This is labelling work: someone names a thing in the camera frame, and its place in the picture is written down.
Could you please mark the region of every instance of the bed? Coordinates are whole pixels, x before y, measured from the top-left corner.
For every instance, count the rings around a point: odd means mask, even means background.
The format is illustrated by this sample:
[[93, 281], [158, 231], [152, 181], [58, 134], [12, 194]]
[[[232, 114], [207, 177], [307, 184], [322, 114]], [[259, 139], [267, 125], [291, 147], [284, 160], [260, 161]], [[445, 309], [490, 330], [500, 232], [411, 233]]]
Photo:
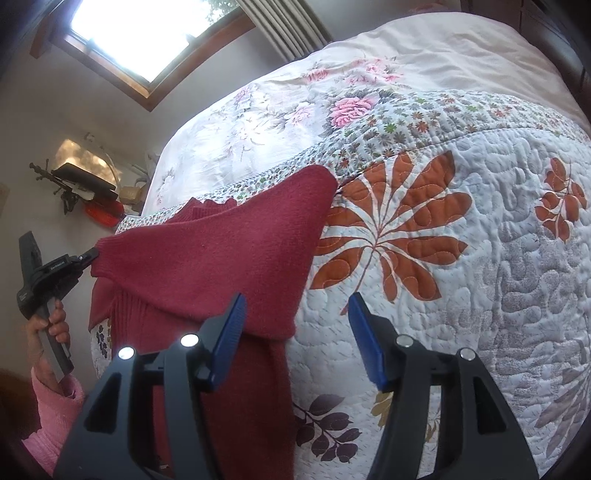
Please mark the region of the bed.
[[[556, 66], [494, 20], [395, 20], [195, 116], [165, 147], [142, 216], [118, 232], [324, 165], [341, 188], [288, 344], [294, 414], [314, 425], [297, 439], [296, 478], [365, 478], [387, 418], [391, 394], [366, 379], [346, 322], [354, 291], [428, 348], [477, 350], [552, 478], [591, 410], [586, 82], [581, 64], [577, 103]], [[109, 321], [91, 334], [100, 375]], [[434, 389], [421, 475], [439, 404]], [[343, 429], [322, 427], [329, 412]]]

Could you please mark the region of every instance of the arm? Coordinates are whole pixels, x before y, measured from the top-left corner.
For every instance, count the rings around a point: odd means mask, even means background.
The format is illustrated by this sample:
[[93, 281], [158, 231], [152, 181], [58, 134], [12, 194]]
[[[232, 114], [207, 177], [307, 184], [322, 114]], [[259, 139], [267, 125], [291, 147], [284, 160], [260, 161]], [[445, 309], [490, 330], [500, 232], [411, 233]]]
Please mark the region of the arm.
[[[50, 316], [49, 333], [60, 343], [69, 343], [69, 327], [62, 303], [56, 301], [56, 309]], [[31, 379], [37, 396], [41, 429], [23, 441], [35, 460], [51, 475], [61, 448], [72, 425], [82, 409], [84, 392], [73, 376], [57, 382], [51, 367], [43, 357], [38, 332], [47, 327], [47, 321], [33, 316], [27, 323], [28, 356], [33, 365]]]

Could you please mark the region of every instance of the red sweater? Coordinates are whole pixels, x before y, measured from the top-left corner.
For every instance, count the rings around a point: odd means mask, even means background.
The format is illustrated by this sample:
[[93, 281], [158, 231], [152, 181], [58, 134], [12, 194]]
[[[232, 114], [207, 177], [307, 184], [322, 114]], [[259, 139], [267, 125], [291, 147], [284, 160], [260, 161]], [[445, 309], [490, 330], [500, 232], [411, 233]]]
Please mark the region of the red sweater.
[[[100, 278], [91, 327], [112, 320], [114, 351], [168, 348], [222, 313], [234, 293], [245, 295], [244, 333], [229, 376], [217, 392], [202, 396], [226, 480], [293, 479], [295, 425], [284, 343], [295, 332], [336, 187], [328, 170], [311, 166], [240, 206], [195, 200], [171, 222], [96, 245], [92, 275]], [[167, 462], [161, 392], [154, 410], [157, 451]]]

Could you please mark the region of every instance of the white quilted bedspread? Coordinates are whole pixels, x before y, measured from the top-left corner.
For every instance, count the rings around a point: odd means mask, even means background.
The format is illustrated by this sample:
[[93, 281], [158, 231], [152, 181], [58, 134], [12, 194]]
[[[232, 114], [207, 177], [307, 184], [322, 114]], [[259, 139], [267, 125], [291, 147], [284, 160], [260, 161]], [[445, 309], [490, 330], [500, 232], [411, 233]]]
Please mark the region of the white quilted bedspread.
[[[355, 291], [430, 349], [473, 348], [543, 473], [591, 408], [591, 141], [556, 111], [512, 96], [378, 97], [371, 113], [293, 159], [199, 197], [243, 202], [309, 164], [342, 186], [288, 344], [296, 478], [364, 479], [381, 437], [391, 397], [368, 381], [349, 327]], [[107, 333], [106, 323], [93, 331], [99, 372]], [[434, 390], [421, 474], [434, 464], [438, 406]]]

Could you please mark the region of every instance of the person's hand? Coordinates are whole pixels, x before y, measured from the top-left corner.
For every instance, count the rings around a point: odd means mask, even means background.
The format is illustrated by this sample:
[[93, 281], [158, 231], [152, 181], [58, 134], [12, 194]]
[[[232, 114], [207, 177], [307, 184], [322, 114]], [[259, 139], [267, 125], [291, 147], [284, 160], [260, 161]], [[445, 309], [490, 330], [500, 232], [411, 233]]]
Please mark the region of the person's hand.
[[27, 354], [37, 379], [47, 388], [63, 395], [63, 389], [57, 382], [47, 358], [43, 355], [43, 345], [39, 339], [39, 331], [46, 328], [49, 323], [51, 323], [49, 334], [54, 336], [59, 343], [70, 346], [70, 327], [66, 323], [64, 304], [60, 300], [56, 300], [56, 309], [50, 315], [49, 322], [39, 315], [33, 315], [27, 322], [25, 327], [27, 332]]

